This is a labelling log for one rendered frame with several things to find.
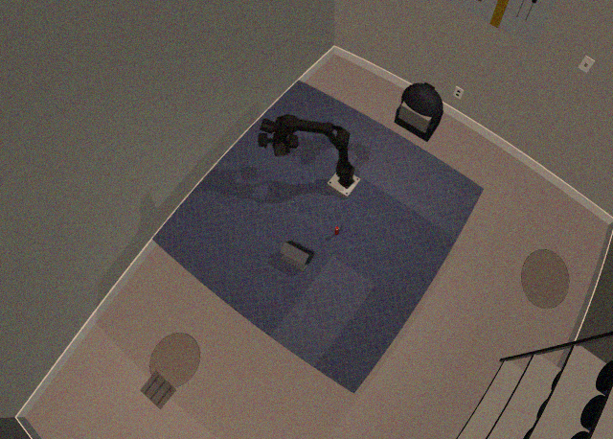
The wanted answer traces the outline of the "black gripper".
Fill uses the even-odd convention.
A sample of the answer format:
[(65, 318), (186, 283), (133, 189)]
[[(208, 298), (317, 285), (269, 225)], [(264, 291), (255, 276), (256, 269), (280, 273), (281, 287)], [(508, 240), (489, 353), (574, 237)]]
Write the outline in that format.
[(267, 138), (267, 133), (259, 133), (258, 135), (258, 146), (262, 146), (262, 147), (267, 147), (267, 143), (274, 143), (274, 142), (279, 142), (281, 143), (282, 141), (285, 142), (286, 146), (289, 147), (290, 149), (296, 149), (298, 147), (298, 136), (293, 135), (289, 137), (285, 137), (284, 139), (279, 139), (276, 136), (276, 133), (274, 133), (274, 137), (273, 139), (271, 138)]

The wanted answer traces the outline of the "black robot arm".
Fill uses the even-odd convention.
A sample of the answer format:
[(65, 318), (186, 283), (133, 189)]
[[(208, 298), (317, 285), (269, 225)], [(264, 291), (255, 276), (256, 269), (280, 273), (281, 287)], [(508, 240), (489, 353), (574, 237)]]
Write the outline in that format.
[[(333, 130), (337, 130), (336, 138), (332, 133)], [(333, 125), (332, 123), (320, 123), (299, 120), (296, 116), (285, 114), (277, 117), (276, 122), (270, 121), (266, 118), (263, 119), (260, 130), (268, 133), (276, 132), (276, 136), (280, 139), (284, 139), (287, 135), (293, 136), (295, 131), (306, 131), (312, 133), (325, 134), (330, 141), (336, 147), (339, 153), (339, 160), (336, 167), (336, 174), (340, 177), (338, 182), (348, 189), (354, 182), (352, 179), (354, 167), (348, 162), (348, 143), (350, 139), (350, 133), (341, 126)], [(274, 142), (273, 147), (275, 149), (275, 156), (285, 156), (290, 153), (290, 148), (286, 146), (282, 141)]]

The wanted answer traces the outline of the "dark grey sloped panel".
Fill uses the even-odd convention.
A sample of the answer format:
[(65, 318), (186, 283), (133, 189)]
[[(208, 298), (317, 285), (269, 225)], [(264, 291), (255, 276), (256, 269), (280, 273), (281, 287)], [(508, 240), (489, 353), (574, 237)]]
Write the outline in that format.
[(297, 267), (301, 271), (305, 271), (310, 260), (314, 256), (314, 252), (302, 247), (301, 245), (289, 241), (284, 242), (284, 245), (280, 251), (283, 254), (281, 260), (289, 263), (292, 266)]

